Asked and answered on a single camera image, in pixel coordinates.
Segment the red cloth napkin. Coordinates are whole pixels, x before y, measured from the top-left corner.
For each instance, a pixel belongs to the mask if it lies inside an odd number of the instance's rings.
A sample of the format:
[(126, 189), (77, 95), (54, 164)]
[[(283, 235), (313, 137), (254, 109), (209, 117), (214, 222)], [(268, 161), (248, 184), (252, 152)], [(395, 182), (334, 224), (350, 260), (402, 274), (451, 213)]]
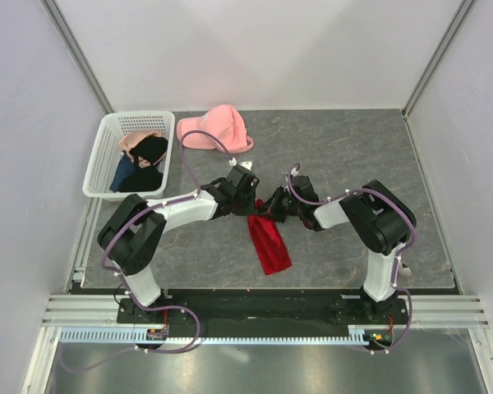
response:
[(247, 217), (247, 225), (266, 276), (280, 273), (292, 266), (287, 246), (273, 219), (254, 214)]

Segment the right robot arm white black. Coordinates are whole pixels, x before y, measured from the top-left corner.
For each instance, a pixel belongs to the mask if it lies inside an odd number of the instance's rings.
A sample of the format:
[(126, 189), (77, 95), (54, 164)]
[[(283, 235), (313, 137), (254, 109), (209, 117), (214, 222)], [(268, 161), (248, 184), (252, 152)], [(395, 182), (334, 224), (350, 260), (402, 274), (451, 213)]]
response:
[(412, 274), (402, 255), (416, 240), (417, 220), (378, 180), (321, 200), (307, 176), (290, 176), (287, 185), (280, 186), (256, 213), (274, 222), (296, 217), (312, 231), (350, 224), (367, 248), (359, 309), (369, 323), (378, 323), (389, 314), (399, 292), (398, 277)]

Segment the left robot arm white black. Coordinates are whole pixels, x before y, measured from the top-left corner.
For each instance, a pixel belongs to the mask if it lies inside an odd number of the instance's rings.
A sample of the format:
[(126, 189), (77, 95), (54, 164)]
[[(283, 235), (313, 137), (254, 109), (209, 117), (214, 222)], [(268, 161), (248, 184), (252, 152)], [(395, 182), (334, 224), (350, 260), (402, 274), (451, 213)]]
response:
[(104, 252), (102, 267), (121, 278), (145, 322), (157, 322), (164, 313), (161, 289), (150, 267), (162, 235), (193, 222), (252, 215), (259, 178), (251, 167), (251, 162), (241, 162), (226, 177), (171, 199), (146, 200), (131, 194), (106, 222), (97, 237)]

